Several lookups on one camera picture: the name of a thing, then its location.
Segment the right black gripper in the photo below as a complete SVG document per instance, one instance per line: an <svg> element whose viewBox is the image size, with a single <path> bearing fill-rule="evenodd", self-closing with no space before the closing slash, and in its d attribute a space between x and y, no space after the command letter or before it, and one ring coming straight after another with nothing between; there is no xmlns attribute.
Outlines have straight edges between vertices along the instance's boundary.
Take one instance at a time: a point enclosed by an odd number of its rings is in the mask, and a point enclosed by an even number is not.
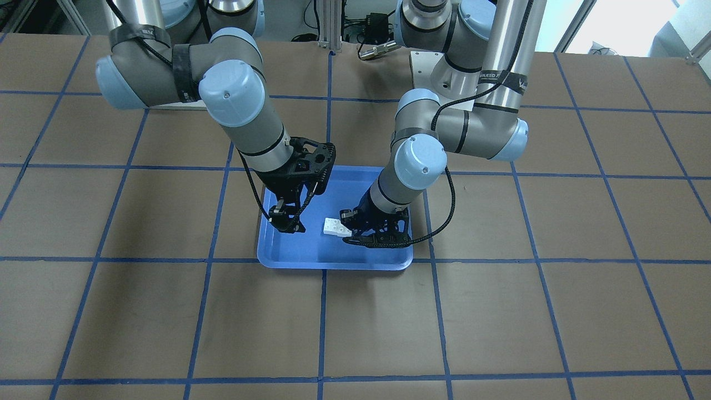
<svg viewBox="0 0 711 400"><path fill-rule="evenodd" d="M299 216L313 197L327 189L336 146L308 138L292 138L289 144L294 152L284 166L257 175L277 197L277 204L269 209L271 225L281 233L305 233Z"/></svg>

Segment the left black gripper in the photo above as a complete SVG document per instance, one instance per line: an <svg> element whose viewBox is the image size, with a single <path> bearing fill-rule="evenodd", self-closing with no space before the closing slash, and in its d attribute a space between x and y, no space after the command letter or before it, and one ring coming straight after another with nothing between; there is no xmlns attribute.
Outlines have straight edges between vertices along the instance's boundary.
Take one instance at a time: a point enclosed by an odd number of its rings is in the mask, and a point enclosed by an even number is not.
<svg viewBox="0 0 711 400"><path fill-rule="evenodd" d="M340 221L353 232L342 238L343 243L366 248L406 248L409 236L409 210L384 213L366 192L353 209L340 210Z"/></svg>

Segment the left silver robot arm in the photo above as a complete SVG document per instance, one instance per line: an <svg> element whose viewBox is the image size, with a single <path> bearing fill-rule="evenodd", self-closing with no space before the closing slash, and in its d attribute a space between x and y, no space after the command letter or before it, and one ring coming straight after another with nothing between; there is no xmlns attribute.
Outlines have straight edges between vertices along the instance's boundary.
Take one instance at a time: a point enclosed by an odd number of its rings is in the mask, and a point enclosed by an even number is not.
<svg viewBox="0 0 711 400"><path fill-rule="evenodd" d="M394 37L404 47L439 52L453 75L477 76L473 88L439 94L407 91L398 103L389 162L340 220L345 243L404 248L409 205L448 174L447 155L513 161L528 141L518 117L543 20L544 1L400 1Z"/></svg>

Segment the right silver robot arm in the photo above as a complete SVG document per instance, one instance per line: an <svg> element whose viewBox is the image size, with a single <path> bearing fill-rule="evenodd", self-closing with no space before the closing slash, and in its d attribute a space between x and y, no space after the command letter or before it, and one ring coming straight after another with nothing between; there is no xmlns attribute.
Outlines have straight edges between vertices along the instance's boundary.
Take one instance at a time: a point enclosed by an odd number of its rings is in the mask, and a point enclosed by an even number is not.
<svg viewBox="0 0 711 400"><path fill-rule="evenodd" d="M114 15L111 53L99 59L96 79L117 109L203 101L277 204L263 212L282 233L304 233L300 217L327 189L336 158L332 143L289 135L273 107L263 57L246 28L224 27L208 43L172 44L158 1L107 1Z"/></svg>

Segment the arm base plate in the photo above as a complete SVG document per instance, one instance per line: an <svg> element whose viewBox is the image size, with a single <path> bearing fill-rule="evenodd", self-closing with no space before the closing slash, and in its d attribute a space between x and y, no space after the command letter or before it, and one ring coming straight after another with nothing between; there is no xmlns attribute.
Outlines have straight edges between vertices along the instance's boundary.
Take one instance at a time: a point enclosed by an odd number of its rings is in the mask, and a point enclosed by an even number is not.
<svg viewBox="0 0 711 400"><path fill-rule="evenodd" d="M434 92L441 104L477 93L480 69L474 72L459 71L447 63L443 53L412 51L410 66L413 87Z"/></svg>

